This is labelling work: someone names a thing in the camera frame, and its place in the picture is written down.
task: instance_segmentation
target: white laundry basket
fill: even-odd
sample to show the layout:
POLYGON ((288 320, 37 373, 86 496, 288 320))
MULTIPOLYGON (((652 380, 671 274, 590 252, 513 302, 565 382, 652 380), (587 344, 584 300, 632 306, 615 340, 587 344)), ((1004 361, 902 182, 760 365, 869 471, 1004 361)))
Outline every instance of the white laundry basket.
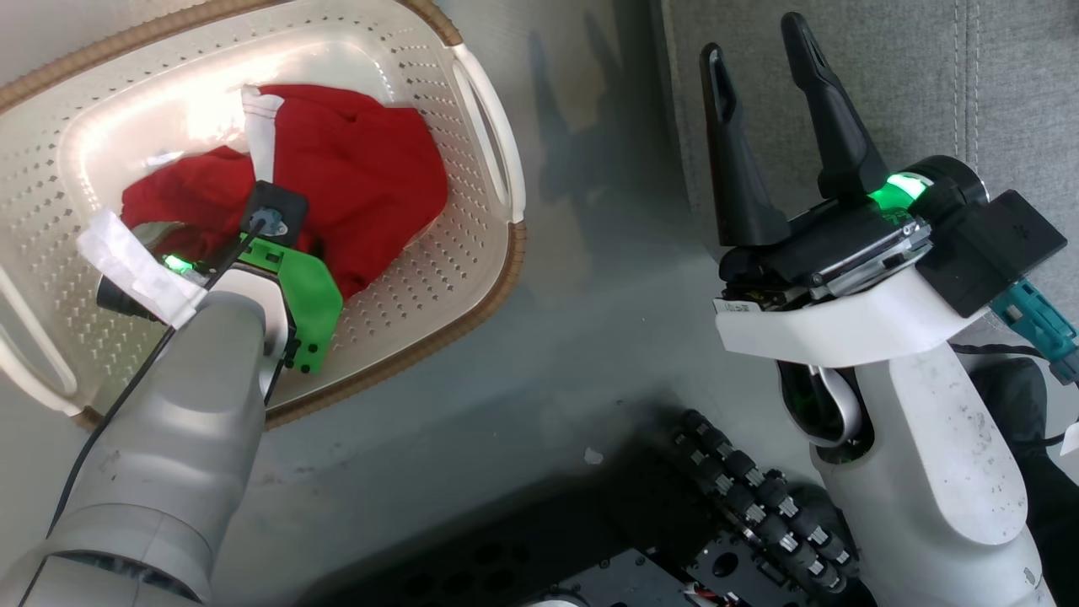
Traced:
POLYGON ((268 426, 414 364, 489 318, 524 253, 524 182, 490 81, 432 0, 211 0, 124 31, 0 88, 0 368, 83 426, 163 332, 99 309, 74 240, 179 153, 246 150, 240 87, 351 88, 424 115, 446 210, 346 302, 317 376, 279 381, 268 426))

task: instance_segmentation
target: black cable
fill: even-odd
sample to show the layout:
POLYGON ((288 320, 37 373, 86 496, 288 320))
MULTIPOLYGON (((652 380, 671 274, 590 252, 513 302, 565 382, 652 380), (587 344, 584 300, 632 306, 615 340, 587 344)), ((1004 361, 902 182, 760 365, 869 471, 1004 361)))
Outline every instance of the black cable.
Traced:
MULTIPOLYGON (((1030 346, 1007 346, 1005 344, 988 344, 986 346, 964 346, 952 344, 951 346, 952 351, 956 355, 1022 355, 1024 357, 1034 357, 1046 360, 1046 357, 1043 357, 1041 353, 1030 346)), ((1060 445, 1063 442, 1064 433, 1062 432, 1055 437, 1050 437, 1049 439, 1042 439, 1041 441, 1024 441, 1022 444, 1036 447, 1052 447, 1053 445, 1060 445)))
MULTIPOLYGON (((245 250, 247 250, 247 247, 251 244, 251 240, 255 239, 255 237, 262 230, 262 225, 264 223, 265 221, 263 220, 255 224, 255 227, 251 230, 249 234, 247 234, 244 237, 244 239, 240 243, 240 246, 236 246, 222 260, 217 272, 214 273, 214 275, 211 275, 208 280, 206 280, 206 285, 203 288, 209 290, 210 288, 214 287, 215 284, 217 284, 217 280, 221 279, 221 275, 224 274, 226 270, 232 266, 232 264, 236 262, 236 259, 238 259, 240 256, 243 254, 245 250)), ((112 403, 111 408, 109 408, 109 411, 105 414, 105 417, 101 418, 100 424, 98 424, 97 428, 95 428, 94 431, 90 433, 90 438, 86 439, 86 443, 82 446, 82 451, 79 452, 79 456, 74 458, 74 464, 71 466, 71 472, 68 473, 67 481, 65 481, 64 483, 64 491, 60 492, 59 500, 56 503, 56 512, 53 514, 53 522, 49 524, 49 533, 45 534, 46 538, 53 534, 53 529, 56 528, 56 523, 60 520, 60 516, 64 514, 64 509, 67 508, 68 499, 71 497, 71 489, 74 488, 74 481, 76 479, 79 478, 79 471, 82 470, 82 465, 83 463, 86 461, 86 456, 90 455, 90 451, 94 449, 94 444, 97 443, 97 439, 100 438, 101 432, 104 432, 105 428, 109 425, 109 423, 112 422, 112 418, 117 416, 117 412, 120 411, 121 405, 123 405, 124 402, 127 400, 127 398, 131 397, 132 392, 135 391, 135 388, 138 386, 139 382, 142 382, 142 378, 146 376, 147 372, 149 372, 150 368, 153 367, 154 361, 158 360, 158 357, 161 356, 161 353, 165 349, 165 346, 168 344, 168 341, 170 341, 174 335, 176 335, 175 329, 168 328, 168 330, 165 331, 165 334, 161 336, 160 341, 158 341, 158 345, 153 347, 153 350, 150 353, 150 356, 147 357, 146 361, 142 362, 142 367, 138 368, 138 371, 135 372, 134 376, 132 376, 132 381, 127 383, 127 386, 124 387, 123 392, 120 394, 120 397, 118 397, 117 401, 112 403)))
POLYGON ((952 351, 956 355, 1023 355, 1036 359, 1046 358, 1036 348, 1030 346, 1007 346, 1005 344, 989 344, 986 346, 962 346, 952 344, 952 351))

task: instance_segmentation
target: gray carpet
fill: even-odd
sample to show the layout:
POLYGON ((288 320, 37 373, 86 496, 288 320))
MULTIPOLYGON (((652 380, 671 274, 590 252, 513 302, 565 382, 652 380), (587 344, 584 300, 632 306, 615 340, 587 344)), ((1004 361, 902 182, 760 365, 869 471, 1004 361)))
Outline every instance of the gray carpet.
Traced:
MULTIPOLYGON (((661 0, 682 164, 701 236, 715 240, 698 54, 718 42, 747 113, 773 201, 788 216, 819 199, 805 97, 779 19, 809 20, 889 166, 930 154, 966 161, 991 195, 1015 189, 1079 237, 1079 4, 1071 0, 661 0)), ((1079 245, 1034 274, 1079 322, 1079 245)), ((994 339, 994 336, 983 336, 994 339)))

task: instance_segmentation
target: basket rim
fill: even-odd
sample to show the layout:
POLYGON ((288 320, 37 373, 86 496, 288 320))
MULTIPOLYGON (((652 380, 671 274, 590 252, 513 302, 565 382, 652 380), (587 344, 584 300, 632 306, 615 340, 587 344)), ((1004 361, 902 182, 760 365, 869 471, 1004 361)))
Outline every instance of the basket rim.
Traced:
MULTIPOLYGON (((420 16, 447 46, 464 42, 460 31, 434 0, 394 1, 420 16)), ((283 3, 284 0, 209 0, 118 32, 0 87, 0 114, 70 78, 154 42, 221 19, 283 3)), ((524 222, 510 222, 507 225, 509 238, 502 270, 494 285, 472 311, 370 368, 302 399, 270 410, 267 413, 267 430, 284 426, 380 384, 449 346, 490 319, 517 285, 524 261, 527 233, 524 222)), ((86 431, 96 428, 101 418, 101 414, 90 406, 71 417, 86 431)))
MULTIPOLYGON (((284 4, 288 0, 207 0, 148 20, 69 53, 0 87, 0 113, 91 68, 154 42, 221 19, 284 4)), ((393 0, 424 20, 447 46, 464 43, 434 0, 393 0)))

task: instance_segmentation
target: teal connector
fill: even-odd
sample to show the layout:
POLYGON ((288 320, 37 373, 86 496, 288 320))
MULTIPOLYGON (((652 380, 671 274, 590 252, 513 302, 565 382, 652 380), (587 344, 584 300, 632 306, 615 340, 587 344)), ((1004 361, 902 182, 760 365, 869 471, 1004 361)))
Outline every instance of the teal connector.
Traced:
POLYGON ((1038 292, 1027 279, 1015 282, 989 303, 989 308, 1008 329, 1020 334, 1049 361, 1061 384, 1079 380, 1079 348, 1076 329, 1038 292))

